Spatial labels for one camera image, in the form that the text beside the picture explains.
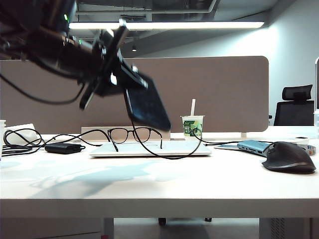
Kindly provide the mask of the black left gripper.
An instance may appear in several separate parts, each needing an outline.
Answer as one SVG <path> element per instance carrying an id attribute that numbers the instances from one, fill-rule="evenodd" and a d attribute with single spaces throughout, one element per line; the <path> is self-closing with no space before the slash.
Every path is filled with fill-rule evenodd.
<path id="1" fill-rule="evenodd" d="M 120 94 L 122 88 L 149 87 L 148 82 L 138 74 L 137 67 L 131 67 L 119 49 L 127 31 L 126 21 L 120 19 L 119 26 L 113 34 L 102 30 L 95 39 L 87 58 L 87 68 L 81 74 L 81 81 L 87 84 L 79 102 L 81 109 L 87 108 L 95 95 L 105 97 Z"/>

